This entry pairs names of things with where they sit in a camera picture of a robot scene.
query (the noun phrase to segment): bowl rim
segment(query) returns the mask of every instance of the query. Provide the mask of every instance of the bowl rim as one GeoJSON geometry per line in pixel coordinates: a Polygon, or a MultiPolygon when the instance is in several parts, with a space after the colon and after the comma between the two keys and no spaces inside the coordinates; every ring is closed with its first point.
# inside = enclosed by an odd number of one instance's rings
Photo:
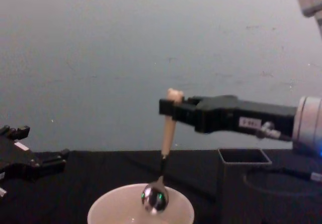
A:
{"type": "MultiPolygon", "coordinates": [[[[119,191],[119,190],[121,190],[121,189],[125,189],[125,188],[129,188],[129,187],[131,187],[131,186],[146,186],[147,185],[147,183],[138,183],[138,184],[130,184],[130,185],[124,185],[124,186],[120,186],[120,187],[117,187],[117,188],[115,188],[115,189],[113,189],[113,190],[110,190],[110,191],[108,191],[107,193],[105,193],[104,195],[102,195],[100,198],[98,198],[93,204],[92,204],[92,206],[91,206],[91,208],[90,208],[90,210],[89,210],[89,212],[88,212],[88,215],[87,215],[87,223],[89,224],[90,223],[90,218],[92,217],[92,213],[93,213],[93,210],[95,209],[95,207],[98,205],[98,203],[104,198],[104,197],[106,197],[107,195],[110,195],[110,194],[112,194],[112,193],[114,193],[114,192],[116,192],[116,191],[119,191]]],[[[166,188],[168,189],[168,190],[172,190],[172,191],[174,191],[174,192],[176,192],[177,194],[179,194],[183,199],[185,199],[186,201],[187,201],[187,203],[188,203],[188,206],[189,206],[189,211],[191,212],[191,215],[190,215],[190,219],[189,219],[189,222],[188,223],[186,223],[186,224],[193,224],[193,221],[194,221],[194,219],[195,219],[195,211],[194,211],[194,208],[193,208],[193,206],[192,206],[192,204],[191,204],[191,202],[190,202],[190,200],[184,195],[184,194],[182,194],[181,192],[179,192],[178,190],[175,190],[175,189],[173,189],[173,188],[171,188],[171,187],[168,187],[168,186],[166,186],[166,188]]]]}

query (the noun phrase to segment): metal spoon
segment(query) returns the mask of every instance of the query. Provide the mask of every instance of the metal spoon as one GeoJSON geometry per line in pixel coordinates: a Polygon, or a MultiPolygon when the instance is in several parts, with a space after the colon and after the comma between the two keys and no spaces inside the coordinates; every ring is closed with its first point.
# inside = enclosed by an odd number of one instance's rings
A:
{"type": "MultiPolygon", "coordinates": [[[[183,100],[183,92],[174,89],[168,90],[168,100],[180,103],[183,100]]],[[[162,159],[160,163],[160,177],[157,181],[148,184],[142,192],[141,201],[144,209],[150,214],[163,212],[169,202],[169,194],[164,185],[164,172],[175,133],[176,122],[166,116],[164,141],[162,145],[162,159]]]]}

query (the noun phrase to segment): cable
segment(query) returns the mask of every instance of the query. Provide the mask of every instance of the cable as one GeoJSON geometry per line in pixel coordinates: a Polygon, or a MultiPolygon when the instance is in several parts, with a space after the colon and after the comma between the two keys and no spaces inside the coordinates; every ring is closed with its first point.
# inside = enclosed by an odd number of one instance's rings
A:
{"type": "Polygon", "coordinates": [[[258,187],[248,181],[248,177],[256,173],[281,174],[281,175],[287,175],[287,176],[291,176],[291,177],[309,181],[309,182],[315,181],[320,183],[322,182],[321,174],[314,173],[314,172],[308,173],[308,172],[294,171],[286,168],[265,169],[265,168],[259,167],[259,168],[251,169],[246,174],[244,174],[243,182],[246,186],[248,186],[251,189],[254,189],[256,191],[259,191],[265,194],[270,194],[270,195],[287,196],[287,197],[314,197],[314,196],[322,195],[322,190],[315,191],[315,192],[293,193],[293,192],[287,192],[287,191],[275,191],[275,190],[258,187]]]}

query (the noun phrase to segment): black table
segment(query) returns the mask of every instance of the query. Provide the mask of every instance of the black table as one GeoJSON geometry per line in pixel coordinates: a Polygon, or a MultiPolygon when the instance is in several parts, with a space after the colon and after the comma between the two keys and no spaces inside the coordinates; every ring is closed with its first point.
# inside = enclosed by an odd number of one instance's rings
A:
{"type": "MultiPolygon", "coordinates": [[[[289,150],[265,152],[274,166],[322,172],[320,160],[298,156],[289,150]]],[[[39,153],[39,156],[50,154],[39,153]]],[[[87,223],[91,205],[104,193],[123,185],[155,180],[159,155],[157,151],[71,152],[64,173],[44,177],[36,183],[22,180],[1,183],[8,195],[0,200],[0,223],[87,223]]],[[[188,197],[195,209],[195,223],[217,222],[213,211],[216,163],[217,151],[171,152],[166,185],[188,197]]],[[[307,191],[312,186],[290,177],[270,178],[271,183],[289,190],[307,191]]],[[[267,223],[322,223],[322,198],[267,196],[265,213],[267,223]]]]}

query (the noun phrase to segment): white wall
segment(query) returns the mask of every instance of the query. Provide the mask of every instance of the white wall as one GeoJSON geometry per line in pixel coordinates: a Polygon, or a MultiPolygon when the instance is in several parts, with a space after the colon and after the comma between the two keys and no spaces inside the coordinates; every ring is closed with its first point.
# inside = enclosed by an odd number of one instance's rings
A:
{"type": "MultiPolygon", "coordinates": [[[[292,106],[322,95],[322,40],[297,0],[0,0],[0,11],[0,124],[30,125],[35,151],[159,149],[169,87],[292,106]]],[[[291,147],[179,125],[174,148],[227,145],[291,147]]]]}

